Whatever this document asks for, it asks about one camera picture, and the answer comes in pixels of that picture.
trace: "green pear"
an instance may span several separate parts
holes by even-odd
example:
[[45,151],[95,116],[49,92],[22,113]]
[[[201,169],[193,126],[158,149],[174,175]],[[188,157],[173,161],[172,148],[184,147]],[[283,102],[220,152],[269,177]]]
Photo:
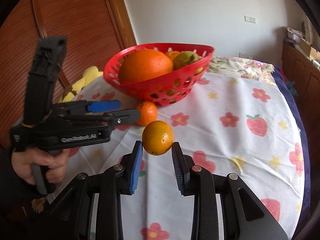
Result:
[[193,51],[184,51],[173,60],[174,70],[180,69],[200,59],[200,56]]

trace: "metal screw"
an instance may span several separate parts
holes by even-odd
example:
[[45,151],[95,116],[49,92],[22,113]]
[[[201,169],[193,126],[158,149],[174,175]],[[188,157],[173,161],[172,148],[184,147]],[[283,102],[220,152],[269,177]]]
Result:
[[198,165],[195,165],[195,166],[192,166],[192,170],[193,171],[201,171],[202,168],[200,166],[198,166]]
[[238,179],[238,175],[235,174],[235,173],[230,173],[230,174],[229,174],[229,178],[230,178],[230,179],[233,179],[233,180],[237,180],[237,179]]
[[84,179],[87,176],[84,172],[81,172],[77,175],[77,179]]
[[121,164],[116,164],[115,166],[113,166],[113,169],[114,169],[115,171],[120,171],[120,170],[123,169],[123,166],[122,166]]

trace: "fruit basket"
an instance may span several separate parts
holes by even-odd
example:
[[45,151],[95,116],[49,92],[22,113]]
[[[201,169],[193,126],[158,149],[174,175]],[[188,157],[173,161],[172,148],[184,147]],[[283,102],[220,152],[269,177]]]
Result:
[[[190,65],[147,81],[120,85],[118,72],[124,57],[141,49],[155,49],[163,53],[167,51],[194,51],[202,58]],[[136,99],[148,100],[156,106],[167,106],[182,100],[188,95],[202,74],[209,66],[214,48],[206,45],[182,43],[150,43],[137,45],[114,55],[106,64],[103,78],[115,89]]]

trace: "navy blue fabric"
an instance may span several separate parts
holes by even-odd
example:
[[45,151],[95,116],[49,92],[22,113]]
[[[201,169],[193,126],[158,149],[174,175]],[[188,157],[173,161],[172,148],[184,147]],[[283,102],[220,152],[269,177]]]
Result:
[[309,158],[307,135],[306,135],[306,131],[304,130],[297,105],[293,99],[293,96],[291,95],[285,83],[283,82],[282,75],[280,73],[279,68],[275,67],[275,72],[272,73],[272,76],[276,81],[276,85],[278,86],[279,90],[281,91],[285,100],[287,101],[289,108],[296,120],[297,126],[301,130],[300,137],[301,137],[301,146],[303,150],[305,180],[304,180],[304,195],[303,195],[301,214],[300,214],[299,222],[295,231],[295,235],[297,235],[297,233],[299,233],[307,223],[308,217],[309,217],[309,211],[310,211],[311,181],[310,181],[310,158]]

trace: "yellow-orange citrus fruit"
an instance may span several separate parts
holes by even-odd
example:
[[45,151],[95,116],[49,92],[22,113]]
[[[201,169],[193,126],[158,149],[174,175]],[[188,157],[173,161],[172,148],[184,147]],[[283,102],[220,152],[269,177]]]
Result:
[[138,125],[147,126],[157,119],[158,110],[154,103],[150,101],[142,101],[136,105],[136,108],[141,113],[141,117],[137,121]]
[[181,52],[179,51],[168,51],[166,52],[165,54],[171,59],[171,60],[174,60],[175,57],[177,57]]
[[173,71],[173,61],[154,49],[142,49],[127,57],[119,69],[121,85],[135,84]]
[[165,154],[173,144],[173,131],[170,125],[163,121],[153,121],[142,133],[142,145],[151,155]]

